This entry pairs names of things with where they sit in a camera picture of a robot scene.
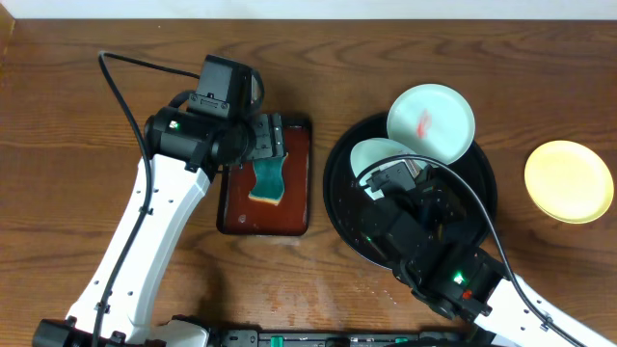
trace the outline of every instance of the green connector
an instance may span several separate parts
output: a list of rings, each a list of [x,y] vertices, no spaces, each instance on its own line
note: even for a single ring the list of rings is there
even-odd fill
[[[270,338],[270,347],[282,347],[282,336],[272,336]]]

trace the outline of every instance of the wooden table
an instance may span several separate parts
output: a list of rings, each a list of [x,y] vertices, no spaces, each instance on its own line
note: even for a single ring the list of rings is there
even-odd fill
[[[435,82],[475,112],[515,271],[617,341],[617,210],[587,225],[559,223],[523,183],[530,151],[555,139],[591,147],[617,173],[617,23],[18,20],[0,93],[0,343],[29,344],[40,319],[64,318],[128,201],[140,154],[99,71],[100,49],[194,72],[208,53],[230,57],[261,72],[265,111],[304,112],[314,125],[308,232],[219,233],[217,179],[178,242],[154,323],[195,313],[263,329],[462,327],[349,249],[322,201],[325,162],[343,132],[411,86]],[[110,66],[139,124],[196,86]],[[495,254],[492,241],[484,247]]]

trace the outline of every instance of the black plate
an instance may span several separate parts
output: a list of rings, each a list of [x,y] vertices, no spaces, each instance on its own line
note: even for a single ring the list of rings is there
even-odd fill
[[[349,129],[330,153],[324,172],[324,202],[336,231],[345,243],[361,256],[386,268],[388,268],[386,261],[360,237],[360,223],[363,222],[359,216],[360,211],[366,207],[370,208],[370,205],[374,205],[374,201],[363,190],[354,187],[355,177],[351,170],[349,155],[351,149],[360,141],[387,138],[387,118],[387,113],[375,115]],[[497,208],[495,176],[480,146],[473,142],[469,150],[449,167],[473,188],[483,200],[491,217],[495,219]],[[481,218],[477,206],[468,198],[469,193],[460,186],[460,183],[439,169],[437,175],[457,194],[468,212],[468,217],[464,221],[444,228],[444,241],[460,241],[479,246],[488,235],[489,229]]]

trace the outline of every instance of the green led light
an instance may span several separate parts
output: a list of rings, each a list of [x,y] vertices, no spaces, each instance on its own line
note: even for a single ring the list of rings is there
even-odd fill
[[[456,275],[454,275],[454,280],[457,284],[461,284],[465,281],[465,279],[463,278],[463,274],[461,274],[460,272],[456,273]]]

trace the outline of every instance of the sponge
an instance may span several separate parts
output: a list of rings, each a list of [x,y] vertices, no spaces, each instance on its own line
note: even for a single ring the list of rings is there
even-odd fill
[[[261,159],[253,162],[256,183],[249,194],[249,199],[271,203],[275,206],[281,202],[285,193],[282,180],[282,164],[287,155],[280,158]]]

